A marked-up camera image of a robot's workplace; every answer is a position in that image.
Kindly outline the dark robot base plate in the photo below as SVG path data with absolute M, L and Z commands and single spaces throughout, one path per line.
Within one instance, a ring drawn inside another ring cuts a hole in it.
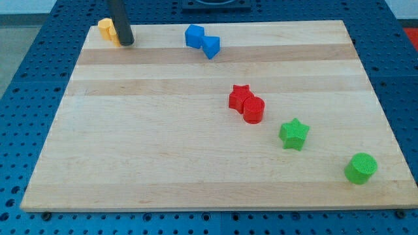
M 251 0 L 181 0 L 183 11 L 249 10 Z

